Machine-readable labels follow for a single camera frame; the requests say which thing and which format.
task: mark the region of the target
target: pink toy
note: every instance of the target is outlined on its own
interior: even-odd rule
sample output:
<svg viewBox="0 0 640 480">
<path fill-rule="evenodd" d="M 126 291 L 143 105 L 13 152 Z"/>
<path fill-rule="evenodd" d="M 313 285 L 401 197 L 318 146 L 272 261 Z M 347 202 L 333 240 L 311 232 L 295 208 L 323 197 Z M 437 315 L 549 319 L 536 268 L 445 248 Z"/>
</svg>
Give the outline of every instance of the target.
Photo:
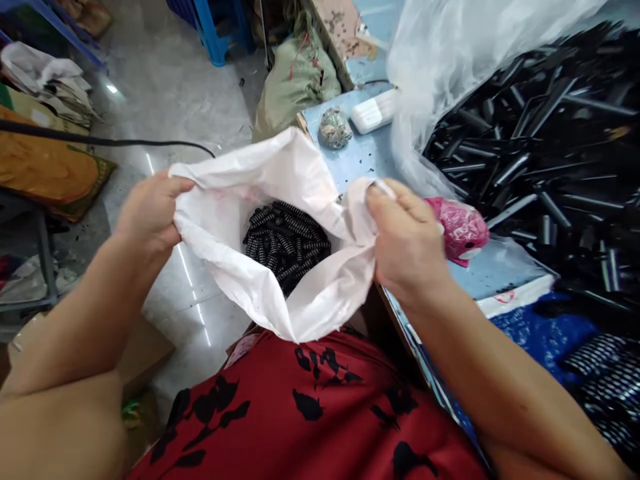
<svg viewBox="0 0 640 480">
<path fill-rule="evenodd" d="M 442 197 L 425 199 L 444 227 L 447 258 L 463 267 L 489 242 L 489 229 L 480 212 L 466 203 Z"/>
</svg>

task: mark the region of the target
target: green sack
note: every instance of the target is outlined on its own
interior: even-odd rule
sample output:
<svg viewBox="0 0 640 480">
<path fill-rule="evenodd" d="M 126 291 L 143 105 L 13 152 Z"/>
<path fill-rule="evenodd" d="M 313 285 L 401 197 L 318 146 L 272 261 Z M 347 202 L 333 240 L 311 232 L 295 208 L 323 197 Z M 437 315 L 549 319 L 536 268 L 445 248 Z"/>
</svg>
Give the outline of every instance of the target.
<svg viewBox="0 0 640 480">
<path fill-rule="evenodd" d="M 340 92 L 335 68 L 311 26 L 311 16 L 301 12 L 293 38 L 275 52 L 275 64 L 255 114 L 252 142 L 266 140 L 296 125 L 298 112 L 337 97 Z"/>
</svg>

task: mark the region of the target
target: pile of black metal parts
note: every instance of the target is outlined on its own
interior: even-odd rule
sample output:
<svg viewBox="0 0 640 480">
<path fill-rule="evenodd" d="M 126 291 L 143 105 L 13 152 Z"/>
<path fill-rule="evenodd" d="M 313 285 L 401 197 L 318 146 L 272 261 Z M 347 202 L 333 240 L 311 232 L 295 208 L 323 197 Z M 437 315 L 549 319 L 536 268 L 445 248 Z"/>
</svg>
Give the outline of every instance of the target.
<svg viewBox="0 0 640 480">
<path fill-rule="evenodd" d="M 573 396 L 635 471 L 640 470 L 640 343 L 599 334 L 562 360 L 580 382 Z"/>
<path fill-rule="evenodd" d="M 309 270 L 331 254 L 331 242 L 318 222 L 281 201 L 253 212 L 242 243 L 246 256 L 275 274 L 286 297 Z"/>
<path fill-rule="evenodd" d="M 639 112 L 639 31 L 602 23 L 516 58 L 439 122 L 424 152 L 492 233 L 559 277 L 574 309 L 596 305 L 600 328 L 635 339 Z"/>
</svg>

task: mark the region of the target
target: red shirt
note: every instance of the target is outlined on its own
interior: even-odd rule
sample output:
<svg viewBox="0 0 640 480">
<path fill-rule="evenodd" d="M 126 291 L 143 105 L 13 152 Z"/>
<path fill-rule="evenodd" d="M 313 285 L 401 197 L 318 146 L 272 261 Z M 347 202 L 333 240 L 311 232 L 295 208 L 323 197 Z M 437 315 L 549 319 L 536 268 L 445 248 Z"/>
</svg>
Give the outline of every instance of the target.
<svg viewBox="0 0 640 480">
<path fill-rule="evenodd" d="M 265 332 L 176 398 L 130 479 L 476 479 L 464 432 L 358 334 L 296 345 Z"/>
</svg>

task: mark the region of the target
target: hand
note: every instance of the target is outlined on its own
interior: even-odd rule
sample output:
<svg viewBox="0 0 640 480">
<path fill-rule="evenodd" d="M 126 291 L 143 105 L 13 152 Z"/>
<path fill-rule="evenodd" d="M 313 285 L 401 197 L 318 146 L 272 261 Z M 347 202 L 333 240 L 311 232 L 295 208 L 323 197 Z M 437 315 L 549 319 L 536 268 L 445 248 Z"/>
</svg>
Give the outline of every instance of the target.
<svg viewBox="0 0 640 480">
<path fill-rule="evenodd" d="M 376 280 L 403 307 L 439 295 L 453 283 L 443 238 L 431 207 L 408 187 L 386 179 L 396 200 L 372 185 L 367 192 L 369 212 L 378 226 L 375 241 Z"/>
<path fill-rule="evenodd" d="M 125 202 L 115 235 L 150 253 L 166 253 L 180 243 L 173 224 L 175 199 L 195 182 L 184 177 L 169 178 L 166 170 L 138 183 Z"/>
</svg>

